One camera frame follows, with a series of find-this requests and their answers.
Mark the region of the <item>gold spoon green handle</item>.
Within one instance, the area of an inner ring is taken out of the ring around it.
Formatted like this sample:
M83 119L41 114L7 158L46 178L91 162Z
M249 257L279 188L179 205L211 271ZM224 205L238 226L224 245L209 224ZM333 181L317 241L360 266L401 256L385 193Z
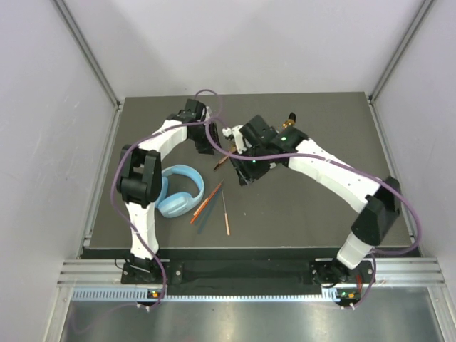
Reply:
M292 127L296 124L296 114L291 112L288 115L288 118L282 123L281 129L285 130L288 127Z

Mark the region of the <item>copper utensil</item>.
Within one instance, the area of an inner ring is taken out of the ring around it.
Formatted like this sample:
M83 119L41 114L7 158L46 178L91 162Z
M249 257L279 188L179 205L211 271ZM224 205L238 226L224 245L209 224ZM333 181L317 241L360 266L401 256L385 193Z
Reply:
M213 170L214 171L217 171L221 166L223 166L223 164L229 160L229 156L224 156L223 158L221 158L217 164L214 166Z

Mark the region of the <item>silver copper chopstick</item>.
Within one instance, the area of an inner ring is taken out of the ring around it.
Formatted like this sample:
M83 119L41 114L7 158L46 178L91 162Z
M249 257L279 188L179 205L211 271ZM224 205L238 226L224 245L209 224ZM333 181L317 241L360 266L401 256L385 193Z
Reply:
M225 222L226 233L227 233L227 236L230 236L231 232L230 232L230 228L229 228L229 218L228 218L228 214L227 214L227 205L226 205L226 199L224 196L223 188L221 190L221 193L222 193L222 203L223 203L223 208L224 208L224 222Z

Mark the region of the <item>orange chopstick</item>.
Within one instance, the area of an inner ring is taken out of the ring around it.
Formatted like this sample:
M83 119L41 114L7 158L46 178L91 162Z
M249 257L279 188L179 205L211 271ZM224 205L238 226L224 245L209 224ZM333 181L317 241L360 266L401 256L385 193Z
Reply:
M202 212L206 209L207 205L210 203L212 198L218 193L220 188L222 187L224 180L222 180L215 188L214 190L210 193L210 195L202 202L202 204L198 207L198 209L195 211L193 218L190 220L190 224L194 224L199 216L202 214Z

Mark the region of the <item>light blue headphones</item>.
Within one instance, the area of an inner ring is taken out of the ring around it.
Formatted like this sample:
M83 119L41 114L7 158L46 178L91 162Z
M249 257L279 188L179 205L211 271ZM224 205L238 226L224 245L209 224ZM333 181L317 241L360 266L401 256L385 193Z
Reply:
M176 192L169 195L169 179L171 175L185 176L193 181L199 193L193 197L189 192ZM155 208L165 218L175 218L182 216L196 207L203 198L205 192L205 183L201 174L196 169L187 165L173 165L162 171L162 189L155 201Z

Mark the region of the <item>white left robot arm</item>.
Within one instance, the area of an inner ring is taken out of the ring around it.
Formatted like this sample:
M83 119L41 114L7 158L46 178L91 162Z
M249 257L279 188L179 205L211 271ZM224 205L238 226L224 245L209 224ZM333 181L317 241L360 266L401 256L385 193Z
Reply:
M155 214L175 218L200 204L205 184L196 169L186 165L163 168L162 159L186 140L192 140L200 154L213 154L206 134L217 134L214 124L204 125L209 118L207 106L198 100L187 100L184 109L167 117L161 127L135 147L126 145L120 155L115 189L128 211L132 229L132 246L125 258L122 283L157 284L163 280L164 267L157 257L159 243L155 231ZM181 175L191 179L197 189L169 194L169 178Z

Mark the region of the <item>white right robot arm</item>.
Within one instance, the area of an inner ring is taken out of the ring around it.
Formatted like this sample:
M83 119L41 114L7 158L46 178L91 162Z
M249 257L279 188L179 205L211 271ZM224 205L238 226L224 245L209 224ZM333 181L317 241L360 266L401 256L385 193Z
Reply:
M257 115L244 125L223 129L222 134L234 145L230 160L241 185L249 185L283 165L323 185L358 213L327 272L328 283L347 282L358 274L362 259L380 245L398 218L395 194L400 184L393 177L375 182L351 172L349 165L295 128L295 118L290 114L282 130L276 130Z

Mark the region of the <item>dark teal chopstick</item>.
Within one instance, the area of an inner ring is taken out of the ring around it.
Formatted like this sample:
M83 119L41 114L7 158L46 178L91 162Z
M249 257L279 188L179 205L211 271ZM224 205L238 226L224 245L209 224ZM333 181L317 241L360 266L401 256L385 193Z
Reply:
M200 225L199 225L199 228L198 228L198 230L197 230L197 233L198 233L198 234L201 234L201 233L203 232L203 230L204 230L204 228L205 228L207 222L209 221L209 218L210 218L210 216L211 216L211 214L212 214L212 212L213 212L213 210L214 210L214 208L215 208L216 205L217 205L216 202L215 202L215 203L212 203L211 206L210 206L210 208L205 212L205 214L204 214L204 216L203 216L203 219L202 219L202 221L201 221L201 223L200 223Z

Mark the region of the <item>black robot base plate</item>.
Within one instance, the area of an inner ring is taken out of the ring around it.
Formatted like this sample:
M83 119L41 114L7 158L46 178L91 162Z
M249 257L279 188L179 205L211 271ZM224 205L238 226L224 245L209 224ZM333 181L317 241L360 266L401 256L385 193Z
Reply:
M159 260L125 258L122 284L167 284L179 294L294 293L357 287L374 279L371 261L342 265L332 248L163 249Z

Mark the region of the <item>aluminium frame rail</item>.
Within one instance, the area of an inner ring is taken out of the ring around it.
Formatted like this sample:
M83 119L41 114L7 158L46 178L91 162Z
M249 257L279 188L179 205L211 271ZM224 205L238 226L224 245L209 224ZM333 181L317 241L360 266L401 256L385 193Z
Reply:
M108 100L113 105L115 109L118 109L121 105L121 101L118 96L115 94L113 87L109 83L103 69L101 68L95 54L93 53L92 48L87 42L80 26L78 25L74 15L71 13L67 3L63 0L51 0L51 3L57 10L59 16L62 18L67 29L69 30L73 40L78 46L83 58L91 69L93 75L95 76L97 82L103 89Z

